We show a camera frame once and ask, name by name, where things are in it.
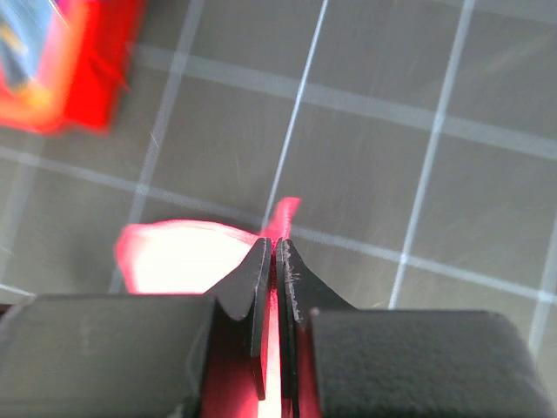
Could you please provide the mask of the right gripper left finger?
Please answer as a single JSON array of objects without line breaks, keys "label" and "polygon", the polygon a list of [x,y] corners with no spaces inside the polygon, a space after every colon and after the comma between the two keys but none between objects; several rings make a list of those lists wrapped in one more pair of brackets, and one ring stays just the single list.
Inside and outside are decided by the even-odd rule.
[{"label": "right gripper left finger", "polygon": [[207,392],[218,401],[266,397],[272,242],[255,241],[240,264],[207,293],[219,317],[211,337]]}]

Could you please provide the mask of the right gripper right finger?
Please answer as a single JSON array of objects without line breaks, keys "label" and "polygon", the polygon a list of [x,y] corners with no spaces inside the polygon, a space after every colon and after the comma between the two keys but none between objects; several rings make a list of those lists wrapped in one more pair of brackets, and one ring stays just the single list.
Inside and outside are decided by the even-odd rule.
[{"label": "right gripper right finger", "polygon": [[305,264],[290,239],[278,241],[276,272],[281,408],[284,412],[318,412],[312,312],[352,311],[355,307]]}]

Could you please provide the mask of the pink microfiber towel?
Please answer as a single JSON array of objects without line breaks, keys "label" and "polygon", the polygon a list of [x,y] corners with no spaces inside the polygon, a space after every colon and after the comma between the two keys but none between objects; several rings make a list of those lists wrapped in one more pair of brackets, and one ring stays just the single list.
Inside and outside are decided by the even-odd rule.
[{"label": "pink microfiber towel", "polygon": [[[194,219],[174,219],[154,224],[127,226],[117,241],[117,264],[124,283],[133,294],[208,294],[207,291],[235,269],[255,241],[272,242],[269,334],[266,397],[263,401],[218,401],[205,387],[196,389],[177,411],[178,416],[195,417],[320,417],[318,412],[284,412],[281,408],[279,309],[276,246],[289,239],[292,217],[299,199],[281,199],[270,224],[252,234],[223,224]],[[220,306],[214,297],[214,313],[203,324],[214,333]]]}]

